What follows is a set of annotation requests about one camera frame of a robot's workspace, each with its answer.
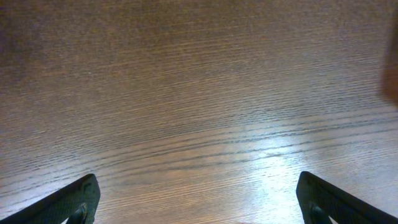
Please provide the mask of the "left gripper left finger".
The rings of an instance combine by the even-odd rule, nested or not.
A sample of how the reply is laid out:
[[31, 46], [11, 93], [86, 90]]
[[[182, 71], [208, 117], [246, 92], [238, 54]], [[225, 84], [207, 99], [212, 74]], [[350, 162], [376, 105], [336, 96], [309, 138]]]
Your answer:
[[6, 217], [9, 224], [92, 224], [100, 200], [94, 174], [87, 174], [25, 209]]

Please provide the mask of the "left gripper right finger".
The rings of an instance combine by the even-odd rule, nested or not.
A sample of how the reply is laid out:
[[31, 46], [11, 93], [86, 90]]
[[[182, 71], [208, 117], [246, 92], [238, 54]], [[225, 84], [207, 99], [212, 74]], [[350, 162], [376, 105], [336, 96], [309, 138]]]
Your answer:
[[300, 173], [296, 195], [305, 224], [397, 224], [396, 217], [307, 171]]

